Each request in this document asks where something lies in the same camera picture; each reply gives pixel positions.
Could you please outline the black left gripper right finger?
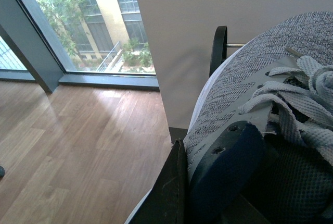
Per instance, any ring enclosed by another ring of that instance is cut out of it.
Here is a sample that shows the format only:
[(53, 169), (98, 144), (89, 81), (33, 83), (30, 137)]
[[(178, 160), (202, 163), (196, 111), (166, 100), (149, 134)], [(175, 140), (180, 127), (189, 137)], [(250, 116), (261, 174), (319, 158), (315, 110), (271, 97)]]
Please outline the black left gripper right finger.
[(215, 196), (208, 206), (211, 223), (271, 223), (241, 194)]

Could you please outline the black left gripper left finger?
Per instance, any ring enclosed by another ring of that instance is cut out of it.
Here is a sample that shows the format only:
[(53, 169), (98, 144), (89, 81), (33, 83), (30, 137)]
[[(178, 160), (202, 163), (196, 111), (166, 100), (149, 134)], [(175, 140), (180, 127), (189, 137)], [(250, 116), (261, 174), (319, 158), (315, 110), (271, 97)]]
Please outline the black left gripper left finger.
[(176, 140), (153, 187), (127, 218), (127, 223), (184, 223), (187, 157)]

